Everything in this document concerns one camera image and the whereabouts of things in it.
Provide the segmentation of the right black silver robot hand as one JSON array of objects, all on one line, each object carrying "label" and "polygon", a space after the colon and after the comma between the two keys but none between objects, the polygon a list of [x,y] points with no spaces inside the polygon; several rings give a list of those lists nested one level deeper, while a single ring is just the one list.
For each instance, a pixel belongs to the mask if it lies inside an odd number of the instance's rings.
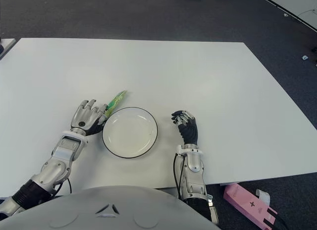
[{"label": "right black silver robot hand", "polygon": [[198,145],[198,128],[195,117],[188,111],[175,111],[171,114],[172,122],[178,127],[184,144]]}]

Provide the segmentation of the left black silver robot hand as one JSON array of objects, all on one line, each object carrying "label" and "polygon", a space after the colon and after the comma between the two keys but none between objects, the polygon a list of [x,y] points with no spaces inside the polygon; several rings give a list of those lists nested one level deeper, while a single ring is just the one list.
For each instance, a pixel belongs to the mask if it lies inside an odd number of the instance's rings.
[{"label": "left black silver robot hand", "polygon": [[71,131],[83,136],[90,136],[102,131],[107,120],[105,111],[107,104],[95,106],[96,100],[84,100],[76,110],[72,121]]}]

